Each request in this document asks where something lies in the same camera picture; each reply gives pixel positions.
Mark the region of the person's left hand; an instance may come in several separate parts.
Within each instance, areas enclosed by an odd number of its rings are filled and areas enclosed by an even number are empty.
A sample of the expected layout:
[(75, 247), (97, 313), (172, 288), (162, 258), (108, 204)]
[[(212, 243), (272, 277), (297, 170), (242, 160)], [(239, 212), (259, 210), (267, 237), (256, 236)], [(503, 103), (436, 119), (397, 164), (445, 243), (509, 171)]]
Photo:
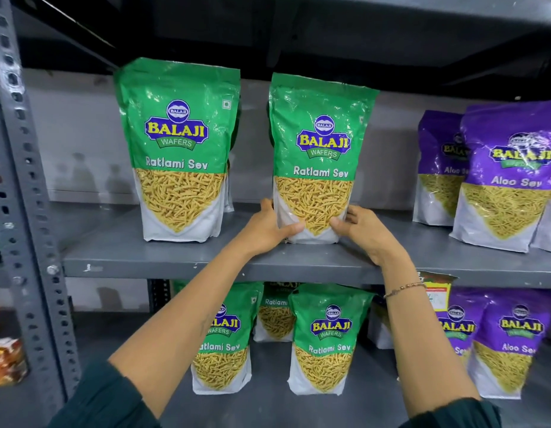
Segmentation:
[(253, 214), (246, 226), (235, 238), (236, 247), (246, 259), (264, 254), (274, 249), (285, 239), (281, 240), (277, 231), (277, 214), (273, 208), (273, 201), (262, 199), (260, 211)]

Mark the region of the person's right hand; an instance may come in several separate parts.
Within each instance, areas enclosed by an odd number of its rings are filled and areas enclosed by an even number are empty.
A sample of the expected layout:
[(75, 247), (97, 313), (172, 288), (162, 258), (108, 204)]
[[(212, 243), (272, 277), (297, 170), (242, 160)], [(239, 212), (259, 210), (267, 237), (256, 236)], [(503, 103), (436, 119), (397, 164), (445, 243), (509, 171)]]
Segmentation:
[(375, 212), (357, 205), (349, 205), (342, 220), (351, 220), (355, 223), (351, 240), (363, 249), (377, 266), (409, 268), (413, 265), (407, 251)]

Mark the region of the green snack packet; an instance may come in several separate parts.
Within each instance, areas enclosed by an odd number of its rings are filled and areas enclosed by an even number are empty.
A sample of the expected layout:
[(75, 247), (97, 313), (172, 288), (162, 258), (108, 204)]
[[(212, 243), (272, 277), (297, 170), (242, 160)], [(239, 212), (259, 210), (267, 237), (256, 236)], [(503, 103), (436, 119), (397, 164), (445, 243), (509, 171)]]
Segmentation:
[(263, 291), (260, 281), (232, 285), (191, 364), (196, 395), (235, 394), (250, 382), (250, 336)]
[(279, 226), (304, 223), (291, 244), (335, 244), (379, 90), (285, 73), (272, 75), (268, 113), (273, 205)]
[(225, 181), (225, 196), (224, 196), (224, 213), (233, 213), (235, 211), (233, 198), (231, 194), (231, 181), (230, 181), (230, 158), (227, 160), (226, 181)]
[(203, 243), (220, 234), (241, 72), (140, 57), (114, 75), (143, 239)]
[(287, 382), (294, 394), (343, 393), (374, 296), (368, 290), (321, 283), (300, 284), (289, 295), (296, 320)]
[(288, 297), (299, 282), (265, 281), (253, 339), (255, 342), (291, 342), (296, 321)]

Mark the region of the person's left forearm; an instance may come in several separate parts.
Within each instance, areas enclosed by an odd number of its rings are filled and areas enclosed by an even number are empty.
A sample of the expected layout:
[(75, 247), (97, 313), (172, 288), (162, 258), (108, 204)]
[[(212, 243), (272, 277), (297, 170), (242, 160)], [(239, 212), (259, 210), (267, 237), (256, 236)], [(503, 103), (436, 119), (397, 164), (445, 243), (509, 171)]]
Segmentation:
[(190, 367), (238, 273), (261, 252), (237, 237), (109, 357), (155, 417)]

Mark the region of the person's right forearm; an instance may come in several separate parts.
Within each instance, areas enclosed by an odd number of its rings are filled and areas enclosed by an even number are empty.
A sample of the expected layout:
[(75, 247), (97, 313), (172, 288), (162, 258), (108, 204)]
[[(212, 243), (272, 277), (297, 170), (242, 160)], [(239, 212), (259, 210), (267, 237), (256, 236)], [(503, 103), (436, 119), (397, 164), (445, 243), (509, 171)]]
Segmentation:
[(414, 264), (381, 270), (396, 365), (409, 417), (461, 398), (481, 400), (444, 334)]

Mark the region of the snack packet with white base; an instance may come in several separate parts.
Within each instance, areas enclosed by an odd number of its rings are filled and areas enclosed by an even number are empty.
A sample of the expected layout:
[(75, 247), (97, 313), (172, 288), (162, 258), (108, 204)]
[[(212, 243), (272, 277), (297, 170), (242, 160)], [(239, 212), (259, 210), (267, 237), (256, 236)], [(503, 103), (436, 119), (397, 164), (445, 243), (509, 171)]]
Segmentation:
[(367, 337), (380, 350), (394, 349), (387, 308), (378, 302), (371, 303)]

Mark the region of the yellow shelf label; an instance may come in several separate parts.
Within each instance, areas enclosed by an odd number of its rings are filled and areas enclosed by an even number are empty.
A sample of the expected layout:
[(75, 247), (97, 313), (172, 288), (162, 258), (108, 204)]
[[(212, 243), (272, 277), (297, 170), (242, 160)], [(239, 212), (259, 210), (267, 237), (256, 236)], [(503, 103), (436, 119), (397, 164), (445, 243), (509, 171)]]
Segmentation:
[(436, 312), (444, 312), (448, 309), (450, 288), (456, 276), (418, 270), (422, 283), (426, 286), (427, 294), (431, 305)]

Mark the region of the grey metal shelf rack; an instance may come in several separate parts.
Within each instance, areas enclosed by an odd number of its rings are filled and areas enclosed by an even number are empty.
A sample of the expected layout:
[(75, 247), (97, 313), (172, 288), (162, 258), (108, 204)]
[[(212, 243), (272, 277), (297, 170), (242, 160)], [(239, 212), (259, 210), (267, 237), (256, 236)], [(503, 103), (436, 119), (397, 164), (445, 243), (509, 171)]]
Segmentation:
[[(244, 79), (230, 180), (236, 211), (205, 243), (142, 238), (108, 73), (137, 56), (224, 65)], [(46, 420), (81, 374), (65, 278), (191, 278), (271, 190), (273, 71), (381, 90), (355, 194), (420, 270), (466, 287), (551, 289), (551, 253), (466, 245), (411, 222), (417, 121), (470, 100), (551, 99), (551, 0), (0, 0), (0, 243), (17, 297), (35, 289), (53, 369)], [(102, 91), (84, 81), (101, 79)]]

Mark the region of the dark green right sleeve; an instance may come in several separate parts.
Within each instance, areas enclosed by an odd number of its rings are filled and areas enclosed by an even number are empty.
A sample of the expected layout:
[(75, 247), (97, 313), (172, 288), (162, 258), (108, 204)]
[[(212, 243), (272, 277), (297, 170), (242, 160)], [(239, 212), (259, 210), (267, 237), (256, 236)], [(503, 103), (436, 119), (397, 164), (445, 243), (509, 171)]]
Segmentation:
[(399, 428), (502, 428), (500, 410), (486, 400), (461, 398), (411, 417)]

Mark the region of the dark green sleeve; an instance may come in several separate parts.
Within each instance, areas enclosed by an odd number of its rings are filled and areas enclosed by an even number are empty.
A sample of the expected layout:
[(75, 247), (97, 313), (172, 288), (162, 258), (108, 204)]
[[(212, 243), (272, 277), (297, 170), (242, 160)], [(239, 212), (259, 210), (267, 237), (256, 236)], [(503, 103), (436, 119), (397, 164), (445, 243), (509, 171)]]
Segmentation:
[(47, 428), (162, 428), (133, 383), (108, 360), (90, 364)]
[(500, 410), (486, 400), (461, 398), (411, 417), (399, 428), (502, 428)]

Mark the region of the dark green left sleeve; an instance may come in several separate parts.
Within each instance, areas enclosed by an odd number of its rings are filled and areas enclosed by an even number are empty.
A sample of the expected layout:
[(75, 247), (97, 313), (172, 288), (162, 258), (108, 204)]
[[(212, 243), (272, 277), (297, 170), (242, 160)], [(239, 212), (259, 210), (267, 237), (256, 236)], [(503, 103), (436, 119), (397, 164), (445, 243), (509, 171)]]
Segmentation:
[(162, 428), (133, 383), (108, 360), (90, 364), (47, 428)]

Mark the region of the orange printed box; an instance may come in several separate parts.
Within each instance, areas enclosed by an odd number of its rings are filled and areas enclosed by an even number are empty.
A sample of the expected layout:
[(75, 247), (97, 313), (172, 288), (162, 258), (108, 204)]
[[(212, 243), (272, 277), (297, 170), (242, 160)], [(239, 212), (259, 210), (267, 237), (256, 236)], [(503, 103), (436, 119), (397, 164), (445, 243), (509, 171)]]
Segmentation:
[(22, 341), (19, 338), (0, 338), (0, 387), (20, 383), (28, 374)]

